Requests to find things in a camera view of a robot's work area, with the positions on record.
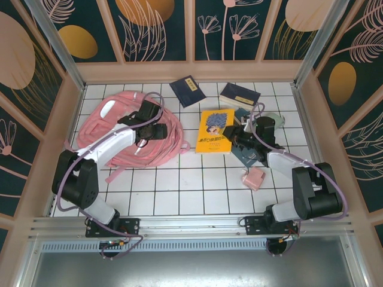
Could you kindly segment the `mint green pencil case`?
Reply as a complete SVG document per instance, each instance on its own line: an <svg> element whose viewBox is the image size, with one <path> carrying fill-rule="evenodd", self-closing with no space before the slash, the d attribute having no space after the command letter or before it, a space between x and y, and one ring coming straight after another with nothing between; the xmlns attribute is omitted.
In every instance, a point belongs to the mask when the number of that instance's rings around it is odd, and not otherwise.
<svg viewBox="0 0 383 287"><path fill-rule="evenodd" d="M284 125L285 125L285 118L284 118L284 116L280 116L279 114L277 114L275 112L269 112L269 113L267 113L266 116L270 117L271 119L274 120L274 122L275 122L275 129L276 130L284 127Z"/></svg>

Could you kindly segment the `teal notebook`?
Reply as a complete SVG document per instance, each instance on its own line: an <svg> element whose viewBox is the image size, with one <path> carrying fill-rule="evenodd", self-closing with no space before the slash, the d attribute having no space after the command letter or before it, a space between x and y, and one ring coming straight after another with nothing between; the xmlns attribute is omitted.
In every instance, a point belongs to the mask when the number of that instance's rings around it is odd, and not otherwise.
<svg viewBox="0 0 383 287"><path fill-rule="evenodd" d="M263 167L262 163L257 160L256 151L254 149L232 146L232 153L247 168Z"/></svg>

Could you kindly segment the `thick navy blue book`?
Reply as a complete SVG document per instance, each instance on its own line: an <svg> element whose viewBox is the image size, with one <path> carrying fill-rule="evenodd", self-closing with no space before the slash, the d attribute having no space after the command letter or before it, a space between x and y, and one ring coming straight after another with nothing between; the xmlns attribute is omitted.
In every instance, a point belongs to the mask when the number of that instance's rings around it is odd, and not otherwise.
<svg viewBox="0 0 383 287"><path fill-rule="evenodd" d="M250 111L258 102L260 95L257 91L227 83L218 98L222 102Z"/></svg>

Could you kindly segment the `pink backpack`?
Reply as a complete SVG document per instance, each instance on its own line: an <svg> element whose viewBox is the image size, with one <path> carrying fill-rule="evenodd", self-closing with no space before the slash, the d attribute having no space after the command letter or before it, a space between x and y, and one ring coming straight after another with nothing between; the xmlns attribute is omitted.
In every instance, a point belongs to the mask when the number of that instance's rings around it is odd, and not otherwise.
<svg viewBox="0 0 383 287"><path fill-rule="evenodd" d="M134 91L123 91L110 96L91 113L83 123L77 135L79 149L85 148L103 135L108 133L119 119L138 111L143 100L158 105L163 105L163 114L158 123L167 125L168 136L166 139L149 141L146 145L132 145L119 152L104 166L113 167L115 171L106 178L112 182L122 171L127 168L157 167L167 163L178 154L183 154L190 149L190 144L184 138L184 130L179 119L167 108L164 100L154 100L153 92L141 93L139 101L133 101Z"/></svg>

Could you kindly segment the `small pink box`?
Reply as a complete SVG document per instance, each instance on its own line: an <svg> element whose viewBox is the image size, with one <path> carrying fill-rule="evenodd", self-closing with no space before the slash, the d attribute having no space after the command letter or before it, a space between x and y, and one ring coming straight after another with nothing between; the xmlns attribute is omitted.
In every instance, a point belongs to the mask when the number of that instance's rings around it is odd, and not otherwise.
<svg viewBox="0 0 383 287"><path fill-rule="evenodd" d="M257 191L265 179L265 172L257 167L250 168L242 175L242 183L249 189Z"/></svg>

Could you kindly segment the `thin navy blue book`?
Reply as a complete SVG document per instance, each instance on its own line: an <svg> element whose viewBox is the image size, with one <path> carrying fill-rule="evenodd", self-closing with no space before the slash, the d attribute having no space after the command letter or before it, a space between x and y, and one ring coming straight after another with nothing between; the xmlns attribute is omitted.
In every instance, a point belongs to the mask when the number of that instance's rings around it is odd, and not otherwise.
<svg viewBox="0 0 383 287"><path fill-rule="evenodd" d="M183 108L199 103L206 99L194 78L189 75L169 84Z"/></svg>

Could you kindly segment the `yellow paperback book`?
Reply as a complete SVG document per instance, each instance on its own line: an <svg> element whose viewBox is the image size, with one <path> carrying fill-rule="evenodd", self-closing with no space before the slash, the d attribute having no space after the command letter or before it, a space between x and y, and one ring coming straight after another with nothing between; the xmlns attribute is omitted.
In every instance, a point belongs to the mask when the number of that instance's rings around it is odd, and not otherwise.
<svg viewBox="0 0 383 287"><path fill-rule="evenodd" d="M232 143L224 135L226 127L234 124L234 109L202 111L196 142L198 154L228 154Z"/></svg>

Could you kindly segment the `grey sheet metal panel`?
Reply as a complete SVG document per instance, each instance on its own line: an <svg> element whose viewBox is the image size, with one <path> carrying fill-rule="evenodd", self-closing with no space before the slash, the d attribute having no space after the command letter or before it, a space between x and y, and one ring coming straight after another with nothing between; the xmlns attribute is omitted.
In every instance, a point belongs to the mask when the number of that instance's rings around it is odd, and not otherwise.
<svg viewBox="0 0 383 287"><path fill-rule="evenodd" d="M331 254L265 251L41 254L22 287L369 287L337 249Z"/></svg>

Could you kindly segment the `wall panel oval and fern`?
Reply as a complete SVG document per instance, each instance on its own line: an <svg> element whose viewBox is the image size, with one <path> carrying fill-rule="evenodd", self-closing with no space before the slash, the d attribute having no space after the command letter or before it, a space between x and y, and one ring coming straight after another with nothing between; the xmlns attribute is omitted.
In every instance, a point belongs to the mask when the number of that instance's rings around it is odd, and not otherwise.
<svg viewBox="0 0 383 287"><path fill-rule="evenodd" d="M317 79L337 128L383 86L383 0L362 0Z"/></svg>

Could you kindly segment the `wall panel with pink flowers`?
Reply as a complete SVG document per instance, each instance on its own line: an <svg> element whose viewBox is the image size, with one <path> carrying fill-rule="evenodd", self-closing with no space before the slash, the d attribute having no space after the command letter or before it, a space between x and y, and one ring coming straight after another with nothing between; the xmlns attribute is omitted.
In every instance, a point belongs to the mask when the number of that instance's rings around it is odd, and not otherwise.
<svg viewBox="0 0 383 287"><path fill-rule="evenodd" d="M194 59L254 60L271 0L195 0Z"/></svg>

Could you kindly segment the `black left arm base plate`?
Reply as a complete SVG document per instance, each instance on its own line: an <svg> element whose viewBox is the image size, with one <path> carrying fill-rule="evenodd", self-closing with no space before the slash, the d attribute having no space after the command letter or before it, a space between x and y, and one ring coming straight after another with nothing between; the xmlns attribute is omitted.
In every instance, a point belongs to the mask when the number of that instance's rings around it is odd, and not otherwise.
<svg viewBox="0 0 383 287"><path fill-rule="evenodd" d="M137 235L139 232L139 219L130 218L130 219L113 219L108 228L118 231L120 233L127 233L132 235ZM100 227L94 221L87 221L86 223L86 232L85 236L87 238L106 238L106 237L118 237L118 234L112 233L102 227Z"/></svg>

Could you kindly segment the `aluminium frame post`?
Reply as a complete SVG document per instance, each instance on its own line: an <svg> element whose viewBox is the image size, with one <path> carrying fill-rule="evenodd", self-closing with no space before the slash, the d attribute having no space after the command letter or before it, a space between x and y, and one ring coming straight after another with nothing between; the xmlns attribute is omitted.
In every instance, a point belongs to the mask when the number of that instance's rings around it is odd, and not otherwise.
<svg viewBox="0 0 383 287"><path fill-rule="evenodd" d="M42 31L44 32L44 35L52 44L53 49L56 51L60 61L65 66L75 85L80 89L80 91L84 91L86 82L83 80L83 77L81 76L76 63L66 49L65 44L59 36L59 33L53 22L47 15L42 3L40 3L39 0L25 0L25 3L31 11L32 15L35 17Z"/></svg>
<svg viewBox="0 0 383 287"><path fill-rule="evenodd" d="M332 5L326 14L318 32L316 33L312 44L310 45L308 52L306 53L303 62L297 71L294 78L293 87L296 89L301 88L305 82L307 76L311 72L314 63L317 61L320 53L324 49L326 43L330 39L333 31L335 30L339 18L342 17L339 14L342 13L344 5L339 3L340 0L332 0Z"/></svg>

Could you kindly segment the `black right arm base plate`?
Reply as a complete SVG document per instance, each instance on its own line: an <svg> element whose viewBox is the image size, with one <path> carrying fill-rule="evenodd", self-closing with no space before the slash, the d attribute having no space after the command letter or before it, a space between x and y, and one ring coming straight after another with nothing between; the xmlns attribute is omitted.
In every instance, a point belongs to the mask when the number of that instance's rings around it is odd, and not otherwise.
<svg viewBox="0 0 383 287"><path fill-rule="evenodd" d="M244 218L245 231L248 236L263 237L297 237L300 233L298 225L293 221L277 222L264 216L246 216Z"/></svg>

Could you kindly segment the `wall panel pink leaf outlines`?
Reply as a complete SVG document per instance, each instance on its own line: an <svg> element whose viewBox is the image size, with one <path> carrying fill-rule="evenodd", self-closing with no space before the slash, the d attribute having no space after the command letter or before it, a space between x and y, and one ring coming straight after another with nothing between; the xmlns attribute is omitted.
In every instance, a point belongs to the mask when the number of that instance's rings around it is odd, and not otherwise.
<svg viewBox="0 0 383 287"><path fill-rule="evenodd" d="M383 109L371 110L342 143L368 212L383 209Z"/></svg>

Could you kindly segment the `wide aluminium base rail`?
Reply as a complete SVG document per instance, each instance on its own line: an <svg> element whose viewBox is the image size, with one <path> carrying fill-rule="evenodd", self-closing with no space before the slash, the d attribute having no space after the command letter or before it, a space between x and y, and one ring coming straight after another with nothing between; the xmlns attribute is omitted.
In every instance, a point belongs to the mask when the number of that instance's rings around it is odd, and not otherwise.
<svg viewBox="0 0 383 287"><path fill-rule="evenodd" d="M147 240L154 239L226 239L246 236L238 221L241 215L197 215L197 216L143 216L139 234ZM45 217L33 219L27 229L29 239L39 240L82 240L85 239L85 218ZM304 221L300 235L344 236L352 235L351 221Z"/></svg>

